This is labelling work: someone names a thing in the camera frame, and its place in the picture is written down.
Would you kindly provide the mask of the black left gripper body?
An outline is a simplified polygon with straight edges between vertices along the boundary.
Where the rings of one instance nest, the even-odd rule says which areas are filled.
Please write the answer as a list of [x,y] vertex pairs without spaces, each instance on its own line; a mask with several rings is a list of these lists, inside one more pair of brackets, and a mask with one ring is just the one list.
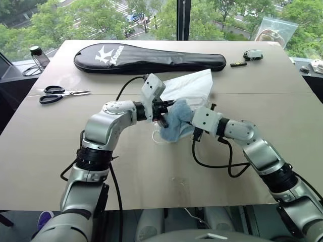
[[167,113],[167,101],[162,100],[155,100],[152,103],[152,120],[154,122],[166,123],[166,119],[164,118],[163,114]]

